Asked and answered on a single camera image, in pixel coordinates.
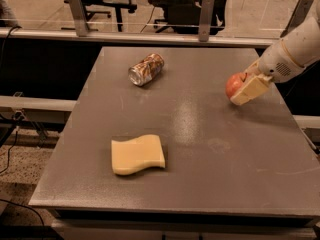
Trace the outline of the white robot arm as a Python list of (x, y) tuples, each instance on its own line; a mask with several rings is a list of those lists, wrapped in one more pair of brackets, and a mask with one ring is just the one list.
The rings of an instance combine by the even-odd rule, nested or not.
[(243, 72), (232, 75), (226, 95), (233, 104), (243, 105), (267, 92), (272, 83), (288, 82), (319, 60), (319, 17), (310, 17), (269, 46)]

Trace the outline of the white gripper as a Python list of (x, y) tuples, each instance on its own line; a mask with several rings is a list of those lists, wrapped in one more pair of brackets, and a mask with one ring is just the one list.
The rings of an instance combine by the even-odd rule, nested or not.
[(247, 78), (229, 100), (235, 105), (243, 105), (264, 94), (272, 80), (275, 83), (287, 82), (301, 74), (304, 69), (289, 53), (284, 41), (280, 40), (268, 47), (259, 60), (244, 70)]

